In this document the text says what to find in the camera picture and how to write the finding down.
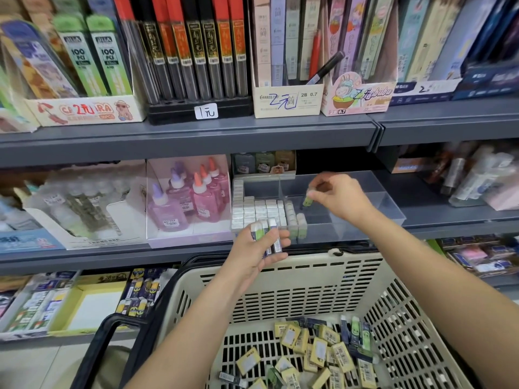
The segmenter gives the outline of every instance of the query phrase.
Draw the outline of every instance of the left hand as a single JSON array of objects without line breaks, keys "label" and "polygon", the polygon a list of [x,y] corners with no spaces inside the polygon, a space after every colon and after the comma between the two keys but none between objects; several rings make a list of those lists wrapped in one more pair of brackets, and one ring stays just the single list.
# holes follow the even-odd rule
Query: left hand
[{"label": "left hand", "polygon": [[243,294],[263,268],[282,261],[288,256],[287,253],[278,253],[263,258],[265,251],[278,237],[281,239],[282,248],[290,246],[289,236],[288,230],[278,231],[274,228],[255,242],[252,239],[251,226],[247,226],[238,234],[219,274],[229,276],[231,281],[238,281],[240,294]]}]

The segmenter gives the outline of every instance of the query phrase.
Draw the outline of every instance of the floor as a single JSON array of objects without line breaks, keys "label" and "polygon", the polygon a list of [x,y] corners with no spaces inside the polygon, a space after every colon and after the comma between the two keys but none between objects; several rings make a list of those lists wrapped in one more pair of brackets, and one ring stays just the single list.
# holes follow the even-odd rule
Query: floor
[{"label": "floor", "polygon": [[[111,345],[131,348],[134,341],[113,341]],[[0,389],[53,389],[65,369],[82,358],[87,348],[88,344],[77,344],[0,351]]]}]

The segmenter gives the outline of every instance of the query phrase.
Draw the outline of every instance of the clear glue bottle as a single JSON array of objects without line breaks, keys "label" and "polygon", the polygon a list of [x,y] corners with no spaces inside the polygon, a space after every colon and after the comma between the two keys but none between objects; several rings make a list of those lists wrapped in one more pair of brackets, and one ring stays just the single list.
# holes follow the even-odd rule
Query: clear glue bottle
[{"label": "clear glue bottle", "polygon": [[178,232],[189,227],[184,210],[176,199],[169,199],[157,183],[153,184],[152,201],[148,210],[157,228],[164,232]]},{"label": "clear glue bottle", "polygon": [[207,186],[207,190],[214,194],[217,198],[218,211],[221,213],[225,209],[225,204],[222,199],[222,189],[220,188],[220,184],[215,182],[212,177],[205,170],[205,166],[200,165],[200,176],[202,176],[202,181]]},{"label": "clear glue bottle", "polygon": [[198,173],[195,173],[193,183],[193,202],[197,216],[202,221],[218,222],[220,220],[217,197],[207,189]]},{"label": "clear glue bottle", "polygon": [[213,181],[220,185],[220,189],[222,190],[222,200],[224,205],[226,205],[230,201],[229,177],[227,176],[227,173],[223,174],[220,172],[212,157],[209,157],[209,174]]},{"label": "clear glue bottle", "polygon": [[193,215],[195,213],[195,207],[191,197],[192,188],[188,187],[185,184],[184,179],[181,176],[178,176],[175,172],[171,172],[169,185],[171,187],[166,190],[168,197],[180,202],[180,207],[184,210],[186,216]]}]

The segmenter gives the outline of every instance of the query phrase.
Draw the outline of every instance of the basket handle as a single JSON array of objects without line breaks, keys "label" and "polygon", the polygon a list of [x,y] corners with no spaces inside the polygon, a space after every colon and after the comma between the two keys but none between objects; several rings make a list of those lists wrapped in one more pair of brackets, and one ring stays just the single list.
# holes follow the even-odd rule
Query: basket handle
[{"label": "basket handle", "polygon": [[120,325],[141,327],[147,324],[146,320],[137,317],[130,317],[123,314],[108,315],[102,322],[99,329],[95,332],[94,338],[90,343],[87,353],[83,357],[79,369],[70,389],[88,389],[94,382],[104,353],[108,344],[115,333],[115,329]]}]

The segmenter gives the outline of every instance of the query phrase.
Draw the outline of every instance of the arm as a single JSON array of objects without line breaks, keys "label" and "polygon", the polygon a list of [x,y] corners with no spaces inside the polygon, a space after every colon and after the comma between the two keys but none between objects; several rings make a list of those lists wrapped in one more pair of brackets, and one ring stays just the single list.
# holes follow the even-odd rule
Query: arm
[{"label": "arm", "polygon": [[425,313],[489,389],[517,387],[519,307],[373,207],[359,183],[324,173],[308,196],[369,236]]},{"label": "arm", "polygon": [[125,389],[146,388],[150,382],[154,389],[203,388],[237,300],[263,267],[288,256],[263,258],[263,253],[278,236],[283,247],[289,246],[289,235],[273,229],[255,242],[250,226],[243,229],[222,268]]}]

